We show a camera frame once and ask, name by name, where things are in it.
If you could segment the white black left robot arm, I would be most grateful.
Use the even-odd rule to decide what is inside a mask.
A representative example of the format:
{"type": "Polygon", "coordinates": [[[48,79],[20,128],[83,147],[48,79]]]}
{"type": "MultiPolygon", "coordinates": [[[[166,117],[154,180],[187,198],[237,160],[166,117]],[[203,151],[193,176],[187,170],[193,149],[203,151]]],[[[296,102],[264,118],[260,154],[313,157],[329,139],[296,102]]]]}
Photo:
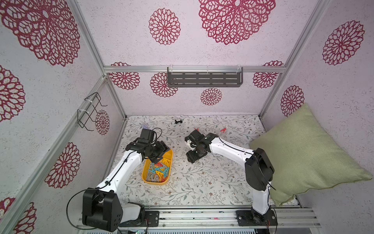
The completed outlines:
{"type": "Polygon", "coordinates": [[[114,232],[123,223],[142,224],[145,220],[144,206],[132,202],[122,204],[118,195],[125,190],[126,182],[144,160],[158,163],[170,153],[172,150],[163,141],[129,143],[110,174],[96,188],[88,188],[84,192],[83,225],[114,232]]]}

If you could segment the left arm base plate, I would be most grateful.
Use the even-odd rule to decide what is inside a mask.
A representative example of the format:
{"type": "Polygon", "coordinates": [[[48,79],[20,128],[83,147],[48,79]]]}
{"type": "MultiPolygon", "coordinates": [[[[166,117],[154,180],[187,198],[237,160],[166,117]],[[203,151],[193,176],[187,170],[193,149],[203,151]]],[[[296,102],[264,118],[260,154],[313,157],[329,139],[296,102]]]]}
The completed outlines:
{"type": "Polygon", "coordinates": [[[158,227],[159,211],[145,211],[141,213],[136,220],[126,221],[121,224],[122,227],[158,227]]]}

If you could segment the yellow clothespin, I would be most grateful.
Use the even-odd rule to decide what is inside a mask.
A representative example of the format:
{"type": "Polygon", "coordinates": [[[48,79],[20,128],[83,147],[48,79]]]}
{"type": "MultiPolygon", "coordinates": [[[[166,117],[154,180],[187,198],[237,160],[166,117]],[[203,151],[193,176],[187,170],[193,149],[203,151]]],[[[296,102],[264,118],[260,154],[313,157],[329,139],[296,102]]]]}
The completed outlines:
{"type": "Polygon", "coordinates": [[[170,166],[171,166],[171,163],[172,163],[172,161],[169,160],[169,159],[163,159],[163,160],[162,160],[162,164],[163,164],[165,167],[170,167],[170,166]]]}

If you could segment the grey clothespin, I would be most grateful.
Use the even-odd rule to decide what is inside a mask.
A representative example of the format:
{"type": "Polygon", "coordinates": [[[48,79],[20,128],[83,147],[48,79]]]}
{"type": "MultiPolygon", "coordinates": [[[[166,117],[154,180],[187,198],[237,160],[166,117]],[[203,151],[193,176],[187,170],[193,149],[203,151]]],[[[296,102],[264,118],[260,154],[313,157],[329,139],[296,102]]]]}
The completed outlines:
{"type": "Polygon", "coordinates": [[[158,183],[159,182],[159,176],[156,172],[148,171],[146,181],[147,182],[158,183]]]}

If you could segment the yellow storage box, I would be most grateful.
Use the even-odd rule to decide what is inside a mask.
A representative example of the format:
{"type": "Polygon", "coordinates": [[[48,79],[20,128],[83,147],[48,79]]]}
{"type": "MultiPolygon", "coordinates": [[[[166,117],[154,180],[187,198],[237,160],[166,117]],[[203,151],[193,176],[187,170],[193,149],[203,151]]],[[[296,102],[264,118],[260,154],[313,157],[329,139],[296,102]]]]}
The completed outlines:
{"type": "MultiPolygon", "coordinates": [[[[173,161],[173,151],[169,150],[167,153],[165,153],[164,156],[163,156],[163,159],[169,159],[169,160],[173,161]]],[[[143,181],[148,183],[148,184],[151,184],[151,185],[165,185],[168,182],[168,180],[170,178],[170,175],[171,175],[171,166],[170,166],[170,170],[169,170],[169,176],[167,177],[167,180],[165,182],[161,182],[161,180],[164,177],[163,173],[159,172],[159,171],[155,171],[154,168],[155,168],[155,163],[152,163],[150,160],[146,159],[144,167],[143,167],[143,172],[142,172],[143,181]],[[147,182],[146,181],[148,171],[156,172],[158,174],[158,176],[159,176],[159,182],[158,183],[153,183],[153,182],[147,182]]]]}

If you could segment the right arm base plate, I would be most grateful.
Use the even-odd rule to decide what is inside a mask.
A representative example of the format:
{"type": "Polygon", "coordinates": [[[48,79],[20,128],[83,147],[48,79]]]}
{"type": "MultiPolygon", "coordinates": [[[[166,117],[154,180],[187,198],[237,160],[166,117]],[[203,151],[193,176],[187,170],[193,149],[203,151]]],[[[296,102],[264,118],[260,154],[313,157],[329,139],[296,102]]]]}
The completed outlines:
{"type": "Polygon", "coordinates": [[[265,214],[260,214],[255,210],[237,210],[236,219],[238,225],[244,226],[277,226],[278,221],[275,212],[269,209],[265,214]]]}

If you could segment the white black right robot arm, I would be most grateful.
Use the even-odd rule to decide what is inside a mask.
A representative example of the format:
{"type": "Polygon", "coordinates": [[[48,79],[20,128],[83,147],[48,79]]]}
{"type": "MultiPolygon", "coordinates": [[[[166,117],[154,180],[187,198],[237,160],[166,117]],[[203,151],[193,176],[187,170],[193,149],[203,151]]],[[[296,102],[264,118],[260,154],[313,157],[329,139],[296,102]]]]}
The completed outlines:
{"type": "Polygon", "coordinates": [[[185,137],[185,143],[190,148],[186,153],[190,163],[214,153],[242,166],[246,182],[254,189],[252,215],[263,217],[270,211],[269,197],[275,169],[263,149],[245,149],[221,139],[216,134],[203,135],[198,130],[185,137]]]}

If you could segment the teal clothespin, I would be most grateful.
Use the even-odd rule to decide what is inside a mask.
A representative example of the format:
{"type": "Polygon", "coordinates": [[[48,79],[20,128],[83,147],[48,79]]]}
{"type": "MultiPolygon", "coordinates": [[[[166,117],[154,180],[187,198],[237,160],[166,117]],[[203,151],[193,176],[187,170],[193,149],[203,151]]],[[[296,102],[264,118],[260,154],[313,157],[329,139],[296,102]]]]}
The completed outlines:
{"type": "Polygon", "coordinates": [[[155,171],[159,171],[159,172],[164,172],[165,168],[164,167],[158,167],[158,166],[155,166],[155,171]]]}
{"type": "Polygon", "coordinates": [[[163,176],[164,176],[164,178],[167,178],[167,177],[169,176],[169,170],[170,170],[170,168],[167,167],[167,168],[163,171],[163,176]]]}

